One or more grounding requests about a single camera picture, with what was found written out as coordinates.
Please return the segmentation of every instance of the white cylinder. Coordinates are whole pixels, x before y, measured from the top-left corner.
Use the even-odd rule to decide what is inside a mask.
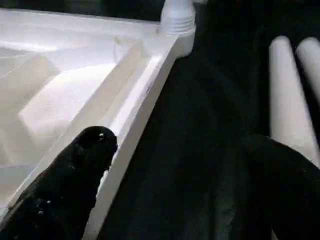
[[[320,42],[314,37],[307,38],[299,44],[296,54],[320,103]]]
[[[161,13],[160,30],[184,34],[195,28],[196,11],[192,0],[166,0]]]
[[[271,137],[319,167],[317,140],[289,40],[274,39],[269,55]]]

